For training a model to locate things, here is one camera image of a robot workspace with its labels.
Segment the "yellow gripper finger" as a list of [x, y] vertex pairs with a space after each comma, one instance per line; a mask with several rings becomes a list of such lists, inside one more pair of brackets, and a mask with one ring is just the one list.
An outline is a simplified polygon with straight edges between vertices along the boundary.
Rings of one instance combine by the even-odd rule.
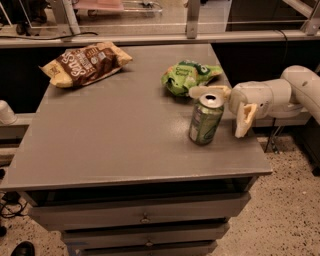
[[231, 89], [225, 85], [195, 86], [189, 90], [188, 95], [193, 99], [197, 99], [203, 94], [214, 92], [221, 93], [225, 99], [228, 99]]
[[236, 115], [236, 131], [237, 138], [244, 137], [251, 128], [253, 120], [257, 113], [257, 105], [255, 103], [240, 103]]

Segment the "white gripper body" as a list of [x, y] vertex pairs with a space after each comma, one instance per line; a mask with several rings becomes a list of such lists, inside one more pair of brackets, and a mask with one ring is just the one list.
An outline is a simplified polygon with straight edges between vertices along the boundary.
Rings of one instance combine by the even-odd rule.
[[256, 104], [256, 118], [262, 119], [267, 116], [273, 104], [273, 93], [264, 82], [239, 83], [231, 90], [229, 110], [236, 114], [241, 102], [245, 105]]

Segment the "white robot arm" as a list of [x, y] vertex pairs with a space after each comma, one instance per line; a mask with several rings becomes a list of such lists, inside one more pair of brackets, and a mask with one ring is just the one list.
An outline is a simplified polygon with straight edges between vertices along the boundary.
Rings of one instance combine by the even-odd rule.
[[286, 68], [279, 79], [242, 82], [232, 89], [224, 85], [197, 86], [188, 94], [198, 99], [213, 92], [218, 92], [236, 115], [237, 138], [248, 132], [255, 119], [294, 117], [302, 108], [320, 123], [320, 77], [303, 66]]

